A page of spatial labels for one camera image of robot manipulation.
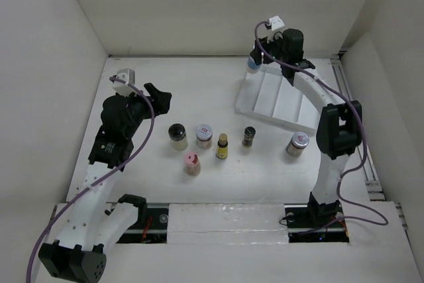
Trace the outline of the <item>pink lid spice jar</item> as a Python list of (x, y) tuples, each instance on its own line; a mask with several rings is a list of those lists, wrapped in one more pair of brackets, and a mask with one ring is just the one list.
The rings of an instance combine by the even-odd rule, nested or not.
[(197, 176), (201, 172), (201, 163), (199, 157), (195, 152), (188, 152), (185, 155), (184, 171), (189, 176)]

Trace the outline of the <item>yellow label brown cap bottle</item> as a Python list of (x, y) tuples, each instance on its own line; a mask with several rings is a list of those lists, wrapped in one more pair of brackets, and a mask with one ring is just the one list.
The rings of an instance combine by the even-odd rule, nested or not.
[(226, 159), (228, 157), (228, 136), (225, 133), (219, 135), (217, 142), (217, 153), (218, 159)]

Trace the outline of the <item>white lid red logo jar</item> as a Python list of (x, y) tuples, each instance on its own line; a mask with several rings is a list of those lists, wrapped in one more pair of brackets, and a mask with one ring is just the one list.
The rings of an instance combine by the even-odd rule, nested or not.
[(211, 126), (201, 124), (196, 129), (196, 143), (199, 148), (208, 149), (212, 145), (213, 131)]

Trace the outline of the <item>red logo dark jar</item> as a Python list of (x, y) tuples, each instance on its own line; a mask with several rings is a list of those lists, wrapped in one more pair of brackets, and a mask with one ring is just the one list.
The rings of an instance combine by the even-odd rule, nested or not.
[(304, 132), (296, 132), (291, 137), (287, 147), (286, 152), (290, 156), (298, 157), (309, 145), (309, 137)]

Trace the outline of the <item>white divided organizer tray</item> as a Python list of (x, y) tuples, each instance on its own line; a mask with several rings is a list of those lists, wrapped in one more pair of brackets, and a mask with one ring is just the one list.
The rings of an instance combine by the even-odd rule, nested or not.
[(245, 74), (235, 111), (311, 135), (315, 134), (319, 122), (313, 104), (273, 65), (262, 66), (255, 74)]

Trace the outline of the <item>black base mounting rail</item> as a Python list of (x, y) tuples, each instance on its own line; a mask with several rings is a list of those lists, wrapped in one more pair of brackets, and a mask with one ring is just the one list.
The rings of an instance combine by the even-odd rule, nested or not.
[(177, 245), (283, 245), (287, 243), (348, 243), (346, 225), (310, 233), (304, 205), (282, 203), (150, 204), (147, 216), (130, 226), (124, 243)]

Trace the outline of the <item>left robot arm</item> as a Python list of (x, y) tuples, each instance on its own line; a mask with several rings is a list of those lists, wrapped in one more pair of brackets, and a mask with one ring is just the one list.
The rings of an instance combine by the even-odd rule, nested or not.
[(70, 215), (59, 235), (38, 252), (47, 272), (68, 282), (98, 282), (107, 251), (130, 226), (142, 227), (148, 218), (146, 199), (140, 196), (123, 195), (108, 214), (104, 207), (121, 172), (142, 150), (132, 142), (140, 124), (169, 112), (172, 94), (152, 83), (141, 91), (118, 76), (110, 81), (115, 94), (103, 102), (83, 186), (64, 207)]

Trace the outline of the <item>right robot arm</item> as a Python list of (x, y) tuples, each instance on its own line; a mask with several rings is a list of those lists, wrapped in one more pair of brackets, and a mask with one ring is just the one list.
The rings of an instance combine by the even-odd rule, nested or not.
[(266, 21), (268, 36), (255, 38), (250, 64), (277, 63), (282, 76), (302, 92), (320, 114), (315, 140), (321, 152), (317, 181), (302, 212), (308, 227), (322, 227), (339, 211), (339, 191), (345, 166), (357, 146), (364, 141), (362, 106), (330, 87), (303, 57), (303, 33), (288, 28), (272, 29)]

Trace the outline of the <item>black lid cream jar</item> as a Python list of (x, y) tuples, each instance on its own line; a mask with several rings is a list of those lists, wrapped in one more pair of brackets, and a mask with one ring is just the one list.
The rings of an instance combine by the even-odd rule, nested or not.
[(174, 150), (183, 151), (187, 148), (186, 129), (180, 123), (172, 124), (168, 129), (170, 144)]

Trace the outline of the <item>black pepper grinder bottle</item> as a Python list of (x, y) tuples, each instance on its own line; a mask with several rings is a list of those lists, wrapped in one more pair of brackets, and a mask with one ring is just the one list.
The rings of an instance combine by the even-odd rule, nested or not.
[(242, 145), (245, 148), (250, 148), (252, 146), (253, 139), (256, 135), (256, 130), (254, 127), (246, 127), (244, 129), (244, 137), (242, 140)]

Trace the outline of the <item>blue label silver lid jar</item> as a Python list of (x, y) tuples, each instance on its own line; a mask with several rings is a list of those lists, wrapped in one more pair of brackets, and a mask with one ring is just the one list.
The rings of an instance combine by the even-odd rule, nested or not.
[(246, 63), (246, 69), (249, 74), (256, 74), (260, 69), (260, 65), (256, 65), (254, 59), (249, 56)]

